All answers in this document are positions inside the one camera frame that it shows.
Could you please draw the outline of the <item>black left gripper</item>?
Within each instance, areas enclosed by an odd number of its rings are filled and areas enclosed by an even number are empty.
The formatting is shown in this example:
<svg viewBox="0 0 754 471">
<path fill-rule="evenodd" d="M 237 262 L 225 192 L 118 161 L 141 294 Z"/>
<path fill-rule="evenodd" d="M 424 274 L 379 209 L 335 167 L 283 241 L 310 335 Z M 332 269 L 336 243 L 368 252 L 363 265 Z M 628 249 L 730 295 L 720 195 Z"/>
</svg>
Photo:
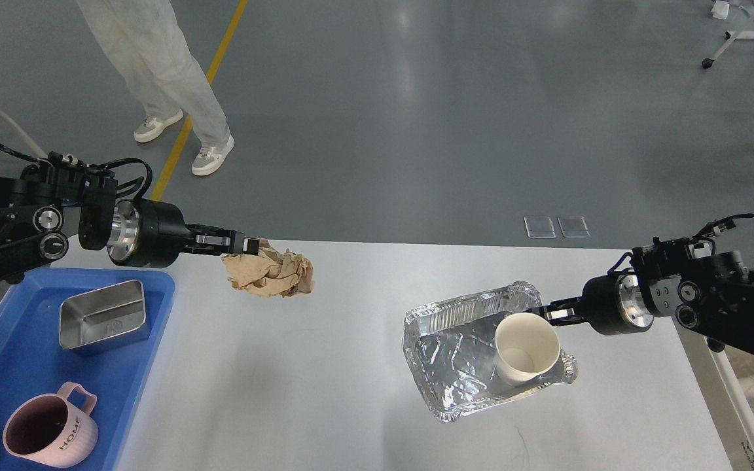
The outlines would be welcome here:
<svg viewBox="0 0 754 471">
<path fill-rule="evenodd" d="M 179 207 L 145 199 L 114 208 L 107 254 L 118 266 L 165 268 L 180 253 L 259 254 L 260 239 L 203 224 L 186 224 Z"/>
</svg>

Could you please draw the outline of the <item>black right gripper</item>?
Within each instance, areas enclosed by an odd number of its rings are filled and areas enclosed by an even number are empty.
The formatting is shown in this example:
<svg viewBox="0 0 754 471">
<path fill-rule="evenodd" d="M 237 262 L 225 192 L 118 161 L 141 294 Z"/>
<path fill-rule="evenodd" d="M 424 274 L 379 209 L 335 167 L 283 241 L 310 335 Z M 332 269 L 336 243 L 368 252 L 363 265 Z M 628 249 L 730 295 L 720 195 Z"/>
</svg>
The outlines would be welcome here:
<svg viewBox="0 0 754 471">
<path fill-rule="evenodd" d="M 578 314 L 580 301 L 581 314 Z M 588 322 L 602 335 L 644 333 L 655 319 L 645 307 L 637 277 L 631 273 L 592 278 L 583 287 L 583 297 L 558 299 L 545 306 L 531 307 L 528 313 L 552 326 Z"/>
</svg>

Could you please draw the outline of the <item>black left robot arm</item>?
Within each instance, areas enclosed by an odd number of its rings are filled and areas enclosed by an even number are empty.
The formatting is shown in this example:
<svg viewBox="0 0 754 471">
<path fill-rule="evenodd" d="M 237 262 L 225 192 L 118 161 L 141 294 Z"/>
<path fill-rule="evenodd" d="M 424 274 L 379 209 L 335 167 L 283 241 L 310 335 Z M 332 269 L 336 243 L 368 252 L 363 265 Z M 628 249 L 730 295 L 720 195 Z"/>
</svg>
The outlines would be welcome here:
<svg viewBox="0 0 754 471">
<path fill-rule="evenodd" d="M 106 250 L 117 266 L 165 268 L 182 253 L 258 254 L 260 241 L 241 232 L 187 224 L 179 208 L 148 200 L 153 171 L 120 184 L 122 158 L 87 164 L 69 154 L 34 158 L 0 143 L 0 281 L 20 283 L 26 272 L 62 259 L 71 244 L 66 209 L 80 211 L 83 249 Z"/>
</svg>

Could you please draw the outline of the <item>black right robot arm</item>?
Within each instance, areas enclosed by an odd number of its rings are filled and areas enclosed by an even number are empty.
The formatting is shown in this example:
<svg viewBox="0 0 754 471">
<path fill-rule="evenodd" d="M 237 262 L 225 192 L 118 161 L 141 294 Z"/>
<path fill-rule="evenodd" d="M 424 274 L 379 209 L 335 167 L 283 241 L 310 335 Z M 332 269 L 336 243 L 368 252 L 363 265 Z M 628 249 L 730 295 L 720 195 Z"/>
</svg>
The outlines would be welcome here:
<svg viewBox="0 0 754 471">
<path fill-rule="evenodd" d="M 589 324 L 603 335 L 644 333 L 653 320 L 673 318 L 703 336 L 710 351 L 730 346 L 754 356 L 754 270 L 738 251 L 719 253 L 714 241 L 741 218 L 754 213 L 710 221 L 691 237 L 653 238 L 623 253 L 577 297 L 530 313 L 553 326 Z"/>
</svg>

